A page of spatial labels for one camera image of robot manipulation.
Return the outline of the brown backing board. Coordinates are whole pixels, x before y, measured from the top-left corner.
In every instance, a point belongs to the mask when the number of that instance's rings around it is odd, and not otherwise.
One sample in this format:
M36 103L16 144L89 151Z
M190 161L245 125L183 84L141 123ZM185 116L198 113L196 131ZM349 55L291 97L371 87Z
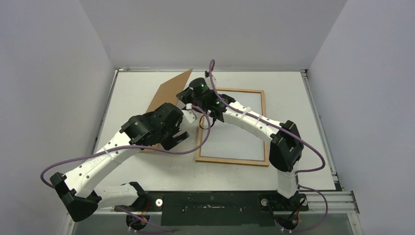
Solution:
M158 90L156 91L156 94L153 97L153 100L151 101L148 110L145 114L142 115L142 120L146 124L146 128L149 128L149 123L146 120L146 114L149 112L152 112L156 110L158 107L163 105L164 103L172 103L174 105L177 104L178 98L176 97L176 94L182 92L184 90L184 87L192 73L192 70L185 71L170 80L162 83ZM161 144L157 143L153 145L154 148L161 146Z

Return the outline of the wooden picture frame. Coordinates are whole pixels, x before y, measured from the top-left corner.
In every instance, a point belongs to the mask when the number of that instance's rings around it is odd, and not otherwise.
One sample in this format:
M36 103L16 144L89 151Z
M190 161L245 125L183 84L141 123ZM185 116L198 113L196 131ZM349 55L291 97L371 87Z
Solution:
M263 102L263 114L262 115L266 115L266 108L265 108L265 94L263 90L249 90L249 89L231 89L231 88L219 88L219 90L225 90L225 91L247 91L247 92L257 92L257 91L261 91L262 92L262 102ZM196 151L196 159L195 161L197 162L208 162L208 163L218 163L218 164L235 164L235 165L253 165L253 166L265 166L267 167L269 165L269 144L264 142L266 144L267 147L267 153L268 155L266 156L266 161L265 162L254 162L254 161L248 161L248 160L234 160L234 159L214 159L214 158L202 158L200 156L200 152L201 152L201 148L199 150Z

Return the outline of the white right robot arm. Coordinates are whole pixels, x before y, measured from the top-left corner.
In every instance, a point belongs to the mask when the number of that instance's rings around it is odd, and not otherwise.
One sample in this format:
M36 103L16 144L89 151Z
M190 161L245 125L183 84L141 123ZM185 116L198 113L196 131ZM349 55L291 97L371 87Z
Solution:
M211 118L235 125L267 143L269 162L277 169L277 205L289 210L296 204L295 196L299 191L297 162L301 159L304 145L299 141L300 134L295 123L266 118L235 98L218 93L202 77L192 80L176 97L184 104L200 107Z

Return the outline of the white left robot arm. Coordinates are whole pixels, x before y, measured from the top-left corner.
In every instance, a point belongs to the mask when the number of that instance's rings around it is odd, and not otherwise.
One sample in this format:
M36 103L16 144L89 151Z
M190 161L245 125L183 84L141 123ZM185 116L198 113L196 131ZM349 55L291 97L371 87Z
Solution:
M170 150L185 140L188 133L178 133L184 119L195 120L191 108L191 104L181 110L172 103L164 103L154 111L132 116L92 158L65 174L53 174L51 184L73 221L80 222L100 208L124 206L134 211L145 208L148 199L139 183L105 187L98 184L145 147L153 150L160 144Z

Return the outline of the printed photo sheet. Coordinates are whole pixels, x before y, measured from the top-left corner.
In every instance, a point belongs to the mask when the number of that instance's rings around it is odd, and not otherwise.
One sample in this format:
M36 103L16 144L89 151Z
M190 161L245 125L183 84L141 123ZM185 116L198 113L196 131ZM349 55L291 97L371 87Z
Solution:
M218 93L233 97L244 107L263 114L262 92L225 91ZM248 160L265 162L267 153L266 144L255 135L233 124L216 121L211 128L208 140L201 148L202 158Z

